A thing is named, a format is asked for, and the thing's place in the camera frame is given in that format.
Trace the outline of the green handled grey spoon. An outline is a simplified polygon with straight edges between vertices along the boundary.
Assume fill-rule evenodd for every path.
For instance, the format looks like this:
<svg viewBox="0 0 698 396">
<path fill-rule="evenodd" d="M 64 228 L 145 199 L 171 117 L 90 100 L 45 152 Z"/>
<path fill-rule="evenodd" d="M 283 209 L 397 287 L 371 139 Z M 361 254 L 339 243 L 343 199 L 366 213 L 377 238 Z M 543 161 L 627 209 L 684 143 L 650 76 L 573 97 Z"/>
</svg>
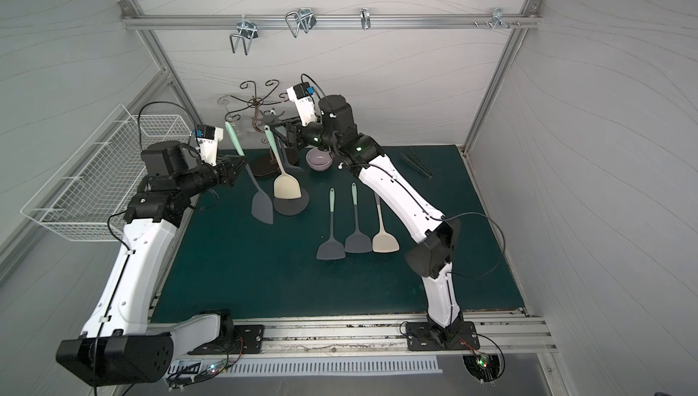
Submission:
<svg viewBox="0 0 698 396">
<path fill-rule="evenodd" d="M 244 150 L 238 141 L 238 137 L 236 136 L 233 125 L 227 121 L 225 123 L 225 129 L 238 155 L 245 157 Z M 256 177 L 254 177 L 251 167 L 248 164 L 245 165 L 245 170 L 247 171 L 247 174 L 254 185 L 254 189 L 256 190 L 251 204 L 252 216 L 258 221 L 261 221 L 261 223 L 272 225 L 274 223 L 273 203 L 270 197 L 262 190 L 261 186 L 256 181 Z"/>
</svg>

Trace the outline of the green handled beige spoon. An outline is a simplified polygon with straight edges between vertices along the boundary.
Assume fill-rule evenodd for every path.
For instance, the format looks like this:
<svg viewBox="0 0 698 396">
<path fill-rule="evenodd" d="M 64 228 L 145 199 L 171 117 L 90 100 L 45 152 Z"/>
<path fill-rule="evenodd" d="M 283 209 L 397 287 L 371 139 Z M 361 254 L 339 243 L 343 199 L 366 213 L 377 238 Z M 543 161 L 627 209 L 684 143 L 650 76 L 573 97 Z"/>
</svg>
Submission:
<svg viewBox="0 0 698 396">
<path fill-rule="evenodd" d="M 282 163 L 281 155 L 276 144 L 276 139 L 274 138 L 274 134 L 268 125 L 265 125 L 265 135 L 280 170 L 280 175 L 274 180 L 274 197 L 283 200 L 300 199 L 302 197 L 300 183 L 295 177 L 285 171 L 285 166 Z"/>
</svg>

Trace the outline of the green handled grey spatula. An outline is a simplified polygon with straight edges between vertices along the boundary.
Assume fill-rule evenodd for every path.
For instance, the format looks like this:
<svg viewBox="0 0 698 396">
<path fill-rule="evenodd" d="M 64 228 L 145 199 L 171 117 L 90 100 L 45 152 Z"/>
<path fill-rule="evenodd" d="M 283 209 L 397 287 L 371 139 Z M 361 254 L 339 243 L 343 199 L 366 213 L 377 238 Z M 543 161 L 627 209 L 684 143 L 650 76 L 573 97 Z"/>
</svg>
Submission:
<svg viewBox="0 0 698 396">
<path fill-rule="evenodd" d="M 319 261 L 338 261 L 345 259 L 345 247 L 334 237 L 334 207 L 336 206 L 336 191 L 329 190 L 329 236 L 316 252 Z"/>
</svg>

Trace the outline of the green handled grey turner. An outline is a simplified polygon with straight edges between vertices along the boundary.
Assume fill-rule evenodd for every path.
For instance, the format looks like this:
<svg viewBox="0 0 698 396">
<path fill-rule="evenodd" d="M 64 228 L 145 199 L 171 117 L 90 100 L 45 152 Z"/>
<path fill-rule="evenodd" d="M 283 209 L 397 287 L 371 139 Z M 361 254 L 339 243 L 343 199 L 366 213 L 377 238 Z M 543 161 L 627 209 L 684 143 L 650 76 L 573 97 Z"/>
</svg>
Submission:
<svg viewBox="0 0 698 396">
<path fill-rule="evenodd" d="M 353 209 L 354 209 L 354 232 L 345 240 L 345 252 L 350 254 L 363 254 L 373 251 L 372 239 L 360 230 L 358 213 L 358 191 L 356 183 L 351 184 Z"/>
</svg>

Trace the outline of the grey handled beige spatula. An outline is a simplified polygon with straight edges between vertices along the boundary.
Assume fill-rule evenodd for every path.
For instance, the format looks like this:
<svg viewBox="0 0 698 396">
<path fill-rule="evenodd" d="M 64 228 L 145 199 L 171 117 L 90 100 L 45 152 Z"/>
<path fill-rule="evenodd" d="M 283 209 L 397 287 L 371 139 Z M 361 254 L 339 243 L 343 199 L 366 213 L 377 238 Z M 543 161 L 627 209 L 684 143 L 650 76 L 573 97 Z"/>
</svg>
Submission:
<svg viewBox="0 0 698 396">
<path fill-rule="evenodd" d="M 400 245 L 394 235 L 385 230 L 384 216 L 382 212 L 381 198 L 375 193 L 376 210 L 378 216 L 378 233 L 372 239 L 373 252 L 375 253 L 392 253 L 400 250 Z"/>
</svg>

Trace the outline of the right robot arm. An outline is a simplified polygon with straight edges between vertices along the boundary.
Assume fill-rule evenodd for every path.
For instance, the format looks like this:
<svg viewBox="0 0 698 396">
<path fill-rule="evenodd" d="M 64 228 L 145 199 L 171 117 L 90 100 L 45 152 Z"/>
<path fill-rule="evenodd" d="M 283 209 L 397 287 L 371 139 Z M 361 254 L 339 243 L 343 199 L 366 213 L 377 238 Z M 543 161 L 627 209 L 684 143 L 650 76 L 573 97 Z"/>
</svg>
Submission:
<svg viewBox="0 0 698 396">
<path fill-rule="evenodd" d="M 453 254 L 460 221 L 449 220 L 398 172 L 385 150 L 359 132 L 352 107 L 342 95 L 323 95 L 308 83 L 286 91 L 298 116 L 279 122 L 295 149 L 329 151 L 343 167 L 370 188 L 405 225 L 416 246 L 405 259 L 422 278 L 427 321 L 440 338 L 453 337 L 463 325 L 453 285 Z"/>
</svg>

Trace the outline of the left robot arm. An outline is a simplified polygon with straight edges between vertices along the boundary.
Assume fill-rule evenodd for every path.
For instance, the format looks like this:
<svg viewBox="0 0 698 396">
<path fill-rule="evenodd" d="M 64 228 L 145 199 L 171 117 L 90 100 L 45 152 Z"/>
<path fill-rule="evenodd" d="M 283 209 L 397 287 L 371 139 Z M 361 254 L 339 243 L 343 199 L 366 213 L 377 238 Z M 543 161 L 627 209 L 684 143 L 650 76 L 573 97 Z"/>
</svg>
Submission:
<svg viewBox="0 0 698 396">
<path fill-rule="evenodd" d="M 185 154 L 193 150 L 179 141 L 143 150 L 147 176 L 123 214 L 121 248 L 105 290 L 80 335 L 57 349 L 56 361 L 95 389 L 155 383 L 175 359 L 233 339 L 227 311 L 201 313 L 160 333 L 148 330 L 157 276 L 192 198 L 232 185 L 245 166 L 245 157 L 225 155 L 191 167 Z"/>
</svg>

